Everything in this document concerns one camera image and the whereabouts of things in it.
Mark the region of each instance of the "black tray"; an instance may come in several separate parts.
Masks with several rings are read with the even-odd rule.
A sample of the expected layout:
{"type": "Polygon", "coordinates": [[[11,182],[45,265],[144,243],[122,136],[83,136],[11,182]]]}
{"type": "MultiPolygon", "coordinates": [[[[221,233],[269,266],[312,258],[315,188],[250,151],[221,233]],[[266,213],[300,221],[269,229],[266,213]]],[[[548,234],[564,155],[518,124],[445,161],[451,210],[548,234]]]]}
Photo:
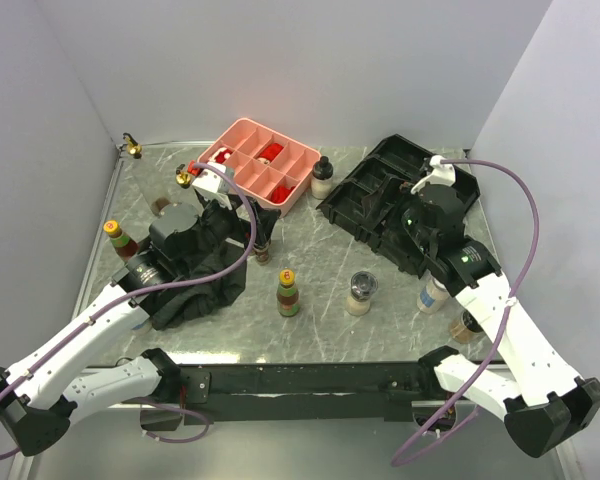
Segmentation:
{"type": "MultiPolygon", "coordinates": [[[[426,175],[425,159],[434,154],[400,135],[382,140],[318,205],[335,223],[398,266],[422,276],[424,255],[401,224],[413,196],[406,194],[426,175]]],[[[453,188],[466,213],[480,196],[476,178],[456,168],[453,188]]]]}

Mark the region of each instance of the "pink tray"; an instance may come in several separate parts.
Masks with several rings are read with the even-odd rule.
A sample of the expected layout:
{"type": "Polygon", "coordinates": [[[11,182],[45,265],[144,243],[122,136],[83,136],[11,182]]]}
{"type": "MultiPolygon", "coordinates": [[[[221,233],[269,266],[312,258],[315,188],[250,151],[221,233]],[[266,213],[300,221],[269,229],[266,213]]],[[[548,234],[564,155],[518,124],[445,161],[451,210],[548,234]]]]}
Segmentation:
{"type": "Polygon", "coordinates": [[[221,147],[233,153],[224,165],[235,170],[234,180],[238,186],[258,200],[263,208],[278,208],[285,216],[294,203],[311,184],[311,170],[320,159],[320,152],[285,137],[248,118],[237,120],[222,136],[198,158],[207,163],[221,147]],[[282,145],[282,151],[269,165],[256,160],[272,143],[282,145]],[[296,187],[282,203],[273,203],[271,194],[284,185],[296,187]]]}

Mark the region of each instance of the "gray marble surface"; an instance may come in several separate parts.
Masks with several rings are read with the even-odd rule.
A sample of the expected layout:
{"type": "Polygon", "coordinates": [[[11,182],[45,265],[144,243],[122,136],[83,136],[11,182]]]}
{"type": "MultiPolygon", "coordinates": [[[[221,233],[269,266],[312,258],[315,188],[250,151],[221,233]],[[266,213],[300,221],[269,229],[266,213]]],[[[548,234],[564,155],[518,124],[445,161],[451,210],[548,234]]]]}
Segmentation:
{"type": "MultiPolygon", "coordinates": [[[[197,158],[205,147],[174,144],[145,147],[146,158],[155,160],[174,200],[199,205],[190,190],[174,182],[177,165],[197,158]]],[[[335,168],[335,182],[344,178],[364,157],[367,148],[322,147],[335,168]]],[[[461,150],[433,149],[449,158],[461,150]]],[[[130,173],[129,157],[122,154],[121,173],[113,190],[107,216],[118,220],[136,239],[147,234],[153,220],[148,205],[130,173]]],[[[371,252],[315,209],[319,201],[309,192],[278,221],[271,246],[272,260],[259,266],[248,260],[247,287],[230,307],[175,329],[151,331],[142,336],[121,337],[94,362],[112,365],[120,357],[135,357],[147,348],[160,347],[176,362],[196,363],[304,363],[413,361],[441,345],[449,344],[468,358],[484,358],[490,341],[468,345],[454,342],[448,332],[451,320],[461,312],[455,300],[434,315],[421,313],[416,296],[426,281],[398,272],[389,260],[371,252]],[[278,273],[296,272],[301,309],[283,318],[276,309],[278,273]],[[372,272],[379,288],[372,307],[362,317],[344,310],[351,276],[372,272]]],[[[467,215],[467,233],[493,249],[482,207],[476,203],[467,215]]],[[[97,255],[89,267],[84,308],[122,266],[109,241],[101,235],[97,255]]]]}

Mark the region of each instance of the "gray wall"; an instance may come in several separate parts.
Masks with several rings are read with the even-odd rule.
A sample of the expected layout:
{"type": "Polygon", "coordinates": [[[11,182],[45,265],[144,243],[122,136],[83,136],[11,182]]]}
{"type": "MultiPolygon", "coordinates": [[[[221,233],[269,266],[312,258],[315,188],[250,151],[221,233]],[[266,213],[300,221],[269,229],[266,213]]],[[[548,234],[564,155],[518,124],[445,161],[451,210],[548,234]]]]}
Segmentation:
{"type": "Polygon", "coordinates": [[[0,2],[0,365],[70,318],[114,158],[36,4],[0,2]]]}
{"type": "Polygon", "coordinates": [[[38,0],[109,134],[470,147],[550,0],[38,0]]]}
{"type": "MultiPolygon", "coordinates": [[[[528,181],[541,244],[520,297],[567,361],[600,379],[600,0],[553,2],[472,156],[528,181]]],[[[529,209],[511,181],[479,173],[513,276],[529,245],[529,209]]],[[[600,412],[574,440],[587,478],[600,479],[600,412]]]]}

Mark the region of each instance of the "table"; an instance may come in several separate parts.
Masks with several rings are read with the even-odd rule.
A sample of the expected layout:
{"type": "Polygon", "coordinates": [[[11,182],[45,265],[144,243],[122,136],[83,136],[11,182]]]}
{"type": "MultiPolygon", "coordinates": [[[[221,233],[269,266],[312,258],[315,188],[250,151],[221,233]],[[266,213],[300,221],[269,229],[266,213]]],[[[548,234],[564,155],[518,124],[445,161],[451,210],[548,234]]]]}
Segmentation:
{"type": "MultiPolygon", "coordinates": [[[[172,200],[199,206],[191,190],[174,180],[179,164],[197,158],[206,146],[164,144],[146,146],[146,159],[154,161],[172,200]]],[[[334,165],[340,182],[365,156],[369,147],[319,147],[334,165]]],[[[448,158],[464,158],[462,150],[434,148],[448,158]]],[[[135,239],[147,235],[155,218],[144,202],[130,172],[132,159],[122,153],[105,204],[106,218],[114,218],[135,239]]],[[[248,260],[247,285],[236,302],[202,319],[142,336],[123,336],[103,352],[94,366],[111,366],[121,357],[135,357],[148,348],[162,348],[176,363],[313,363],[415,361],[445,344],[472,360],[485,357],[491,342],[482,337],[468,345],[454,342],[448,332],[461,308],[450,300],[434,315],[421,313],[416,296],[425,284],[400,273],[386,258],[316,210],[319,201],[305,193],[284,218],[272,237],[272,260],[260,266],[248,260]],[[276,309],[278,273],[291,268],[300,291],[300,312],[281,317],[276,309]],[[344,310],[351,276],[360,270],[373,273],[379,288],[371,311],[353,317],[344,310]]],[[[480,202],[466,217],[467,233],[493,251],[493,242],[480,202]]],[[[78,310],[93,300],[110,276],[122,267],[110,242],[101,232],[85,276],[78,310]]]]}

